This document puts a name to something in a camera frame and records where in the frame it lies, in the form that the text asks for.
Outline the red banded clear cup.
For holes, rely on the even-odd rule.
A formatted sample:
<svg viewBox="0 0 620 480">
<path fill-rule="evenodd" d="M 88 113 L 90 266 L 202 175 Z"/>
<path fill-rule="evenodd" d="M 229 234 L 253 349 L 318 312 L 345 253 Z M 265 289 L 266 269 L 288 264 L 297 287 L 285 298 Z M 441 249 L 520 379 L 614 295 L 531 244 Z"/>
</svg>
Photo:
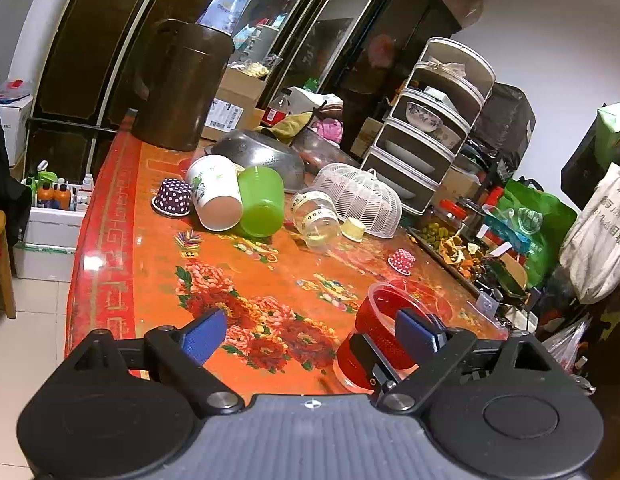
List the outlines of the red banded clear cup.
<svg viewBox="0 0 620 480">
<path fill-rule="evenodd" d="M 407 309 L 422 320 L 444 328 L 435 310 L 429 309 L 421 300 L 415 299 L 405 290 L 391 283 L 375 283 L 369 286 L 367 295 L 355 316 L 354 328 L 336 352 L 335 374 L 348 390 L 364 392 L 372 389 L 363 365 L 350 348 L 354 335 L 370 336 L 376 347 L 398 372 L 410 370 L 417 364 L 395 336 L 395 317 L 401 309 Z"/>
</svg>

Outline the red polka dot cupcake cup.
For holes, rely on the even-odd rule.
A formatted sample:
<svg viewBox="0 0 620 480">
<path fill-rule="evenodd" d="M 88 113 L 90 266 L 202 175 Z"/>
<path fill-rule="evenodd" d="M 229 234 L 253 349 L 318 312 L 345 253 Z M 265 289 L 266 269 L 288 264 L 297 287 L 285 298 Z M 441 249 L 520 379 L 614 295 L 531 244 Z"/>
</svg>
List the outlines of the red polka dot cupcake cup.
<svg viewBox="0 0 620 480">
<path fill-rule="evenodd" d="M 387 259 L 389 266 L 391 266 L 391 268 L 395 270 L 395 272 L 398 272 L 399 274 L 404 276 L 411 275 L 412 270 L 415 266 L 415 261 L 416 258 L 412 254 L 412 252 L 408 252 L 407 250 L 402 248 L 397 249 Z"/>
</svg>

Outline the small yellow cupcake cup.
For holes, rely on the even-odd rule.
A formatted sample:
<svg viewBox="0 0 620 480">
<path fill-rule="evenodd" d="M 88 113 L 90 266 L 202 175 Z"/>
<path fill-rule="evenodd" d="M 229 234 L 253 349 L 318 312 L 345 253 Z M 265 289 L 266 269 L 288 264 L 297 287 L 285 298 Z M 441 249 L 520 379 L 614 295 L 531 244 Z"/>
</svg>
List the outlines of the small yellow cupcake cup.
<svg viewBox="0 0 620 480">
<path fill-rule="evenodd" d="M 361 243 L 366 231 L 365 224 L 357 218 L 346 218 L 346 220 L 340 226 L 342 235 L 348 240 L 352 240 L 356 243 Z"/>
</svg>

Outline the purple polka dot cupcake cup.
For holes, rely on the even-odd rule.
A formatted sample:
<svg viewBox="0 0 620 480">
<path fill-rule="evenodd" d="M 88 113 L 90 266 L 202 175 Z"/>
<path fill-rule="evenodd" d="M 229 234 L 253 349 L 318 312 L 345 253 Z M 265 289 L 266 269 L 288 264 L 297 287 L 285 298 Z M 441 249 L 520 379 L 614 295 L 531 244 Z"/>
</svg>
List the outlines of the purple polka dot cupcake cup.
<svg viewBox="0 0 620 480">
<path fill-rule="evenodd" d="M 165 178 L 150 205 L 170 218 L 186 217 L 191 212 L 191 186 L 181 179 Z"/>
</svg>

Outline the white paper cup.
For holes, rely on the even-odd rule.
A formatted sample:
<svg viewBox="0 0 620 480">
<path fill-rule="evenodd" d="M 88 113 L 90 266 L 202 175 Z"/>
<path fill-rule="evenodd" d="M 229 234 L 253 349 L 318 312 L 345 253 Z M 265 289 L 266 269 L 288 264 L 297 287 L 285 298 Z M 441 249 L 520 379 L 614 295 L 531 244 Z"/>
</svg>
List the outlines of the white paper cup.
<svg viewBox="0 0 620 480">
<path fill-rule="evenodd" d="M 191 203 L 200 223 L 209 231 L 232 229 L 243 215 L 237 167 L 227 157 L 205 155 L 195 160 L 186 174 Z"/>
</svg>

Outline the green plastic cup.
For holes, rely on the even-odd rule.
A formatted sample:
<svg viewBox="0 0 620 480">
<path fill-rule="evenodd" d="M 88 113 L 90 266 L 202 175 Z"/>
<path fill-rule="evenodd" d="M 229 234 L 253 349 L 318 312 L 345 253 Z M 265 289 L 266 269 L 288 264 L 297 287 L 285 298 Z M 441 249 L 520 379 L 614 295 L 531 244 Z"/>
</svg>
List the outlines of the green plastic cup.
<svg viewBox="0 0 620 480">
<path fill-rule="evenodd" d="M 240 172 L 238 186 L 243 215 L 240 229 L 255 238 L 269 237 L 284 221 L 284 182 L 270 167 L 253 166 Z"/>
</svg>

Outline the tray of dried peels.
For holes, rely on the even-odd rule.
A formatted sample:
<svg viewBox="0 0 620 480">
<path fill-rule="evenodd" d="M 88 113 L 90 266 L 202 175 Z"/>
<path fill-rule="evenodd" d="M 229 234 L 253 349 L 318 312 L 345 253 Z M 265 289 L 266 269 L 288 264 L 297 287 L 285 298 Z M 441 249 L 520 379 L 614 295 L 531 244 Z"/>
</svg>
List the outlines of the tray of dried peels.
<svg viewBox="0 0 620 480">
<path fill-rule="evenodd" d="M 488 277 L 486 257 L 480 245 L 467 242 L 437 222 L 421 229 L 409 228 L 407 232 L 468 290 L 476 294 L 483 292 L 496 301 L 503 299 L 503 292 Z"/>
</svg>

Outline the red lid pickle jar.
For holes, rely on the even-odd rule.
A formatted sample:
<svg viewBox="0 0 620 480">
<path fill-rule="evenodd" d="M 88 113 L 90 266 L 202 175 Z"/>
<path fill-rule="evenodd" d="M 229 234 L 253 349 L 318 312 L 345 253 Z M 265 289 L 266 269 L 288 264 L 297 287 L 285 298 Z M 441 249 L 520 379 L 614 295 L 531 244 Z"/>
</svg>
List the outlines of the red lid pickle jar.
<svg viewBox="0 0 620 480">
<path fill-rule="evenodd" d="M 432 203 L 419 220 L 418 231 L 431 246 L 455 235 L 462 228 L 466 212 L 450 200 Z"/>
</svg>

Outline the green shopping bag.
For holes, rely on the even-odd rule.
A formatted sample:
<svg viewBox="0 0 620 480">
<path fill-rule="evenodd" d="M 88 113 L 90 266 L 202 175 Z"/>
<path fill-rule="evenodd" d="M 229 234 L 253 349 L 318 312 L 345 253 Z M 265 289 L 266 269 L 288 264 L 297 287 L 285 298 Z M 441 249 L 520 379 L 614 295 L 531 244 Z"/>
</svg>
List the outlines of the green shopping bag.
<svg viewBox="0 0 620 480">
<path fill-rule="evenodd" d="M 577 213 L 532 180 L 508 180 L 496 203 L 486 200 L 482 209 L 489 229 L 524 258 L 527 287 L 540 286 L 557 265 Z"/>
</svg>

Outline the white foam box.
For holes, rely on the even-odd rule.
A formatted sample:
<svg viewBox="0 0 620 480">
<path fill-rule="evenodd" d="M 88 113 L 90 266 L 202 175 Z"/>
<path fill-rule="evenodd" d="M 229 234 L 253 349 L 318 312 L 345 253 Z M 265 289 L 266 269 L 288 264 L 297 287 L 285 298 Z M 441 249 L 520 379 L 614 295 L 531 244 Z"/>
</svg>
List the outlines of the white foam box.
<svg viewBox="0 0 620 480">
<path fill-rule="evenodd" d="M 18 278 L 69 283 L 84 217 L 84 211 L 33 207 L 23 240 L 14 245 Z"/>
</svg>

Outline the white mesh food cover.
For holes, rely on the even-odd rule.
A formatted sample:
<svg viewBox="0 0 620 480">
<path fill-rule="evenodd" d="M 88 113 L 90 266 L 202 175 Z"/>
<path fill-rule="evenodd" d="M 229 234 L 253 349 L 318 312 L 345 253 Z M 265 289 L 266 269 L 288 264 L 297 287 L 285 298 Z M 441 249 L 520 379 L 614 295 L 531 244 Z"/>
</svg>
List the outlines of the white mesh food cover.
<svg viewBox="0 0 620 480">
<path fill-rule="evenodd" d="M 395 236 L 402 216 L 401 200 L 393 188 L 377 178 L 374 169 L 332 162 L 319 170 L 311 187 L 331 198 L 339 220 L 357 219 L 367 234 L 384 240 Z"/>
</svg>

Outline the tiered dish storage rack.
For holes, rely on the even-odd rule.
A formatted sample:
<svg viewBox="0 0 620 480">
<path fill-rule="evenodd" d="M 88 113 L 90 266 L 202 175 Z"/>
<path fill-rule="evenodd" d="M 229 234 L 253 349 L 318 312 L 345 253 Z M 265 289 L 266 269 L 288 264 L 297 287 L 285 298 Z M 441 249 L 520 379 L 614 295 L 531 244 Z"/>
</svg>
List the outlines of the tiered dish storage rack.
<svg viewBox="0 0 620 480">
<path fill-rule="evenodd" d="M 491 96 L 496 73 L 459 41 L 432 37 L 367 150 L 374 170 L 420 216 L 439 190 Z"/>
</svg>

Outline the cardboard box with label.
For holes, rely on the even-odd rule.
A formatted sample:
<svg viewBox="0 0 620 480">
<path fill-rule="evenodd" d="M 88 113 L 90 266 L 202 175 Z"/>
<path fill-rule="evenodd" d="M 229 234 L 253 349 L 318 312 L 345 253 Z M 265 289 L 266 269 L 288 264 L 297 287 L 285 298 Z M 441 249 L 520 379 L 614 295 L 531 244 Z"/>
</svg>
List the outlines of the cardboard box with label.
<svg viewBox="0 0 620 480">
<path fill-rule="evenodd" d="M 265 82 L 261 79 L 239 70 L 225 70 L 201 137 L 218 141 L 229 131 L 257 128 L 263 116 L 263 110 L 257 105 L 264 87 Z"/>
</svg>

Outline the dark brown plastic pitcher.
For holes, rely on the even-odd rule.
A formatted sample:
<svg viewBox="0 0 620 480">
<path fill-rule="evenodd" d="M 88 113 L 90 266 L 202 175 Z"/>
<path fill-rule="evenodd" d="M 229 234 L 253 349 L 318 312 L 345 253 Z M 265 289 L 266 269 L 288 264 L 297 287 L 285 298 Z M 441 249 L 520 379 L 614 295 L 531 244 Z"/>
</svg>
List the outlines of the dark brown plastic pitcher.
<svg viewBox="0 0 620 480">
<path fill-rule="evenodd" d="M 234 43 L 218 29 L 165 18 L 152 24 L 144 50 L 149 51 L 163 35 L 169 41 L 161 61 L 153 65 L 153 81 L 144 80 L 144 64 L 136 66 L 134 89 L 144 104 L 132 133 L 159 148 L 187 152 L 197 146 L 203 133 Z"/>
</svg>

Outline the blue white snack bag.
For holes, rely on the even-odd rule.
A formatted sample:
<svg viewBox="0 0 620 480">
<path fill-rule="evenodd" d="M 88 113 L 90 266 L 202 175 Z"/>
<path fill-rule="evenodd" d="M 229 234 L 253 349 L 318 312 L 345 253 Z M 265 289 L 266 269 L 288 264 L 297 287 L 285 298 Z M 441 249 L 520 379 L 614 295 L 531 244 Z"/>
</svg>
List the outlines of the blue white snack bag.
<svg viewBox="0 0 620 480">
<path fill-rule="evenodd" d="M 206 26 L 232 36 L 234 30 L 251 0 L 212 0 L 206 10 L 196 21 L 198 25 Z"/>
</svg>

